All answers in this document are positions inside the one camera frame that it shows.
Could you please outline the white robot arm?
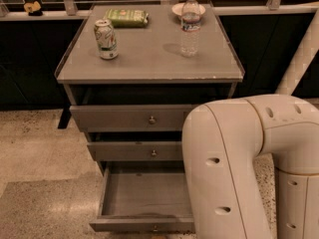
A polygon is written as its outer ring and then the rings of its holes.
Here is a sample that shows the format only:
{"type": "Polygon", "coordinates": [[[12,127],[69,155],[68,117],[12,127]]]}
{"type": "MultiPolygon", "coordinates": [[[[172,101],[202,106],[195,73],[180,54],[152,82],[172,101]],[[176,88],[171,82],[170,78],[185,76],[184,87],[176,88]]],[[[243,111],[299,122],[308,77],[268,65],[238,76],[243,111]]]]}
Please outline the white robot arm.
{"type": "Polygon", "coordinates": [[[319,239],[319,110],[286,95],[195,108],[182,155],[197,239],[319,239]],[[273,156],[277,230],[269,228],[253,160],[273,156]]]}

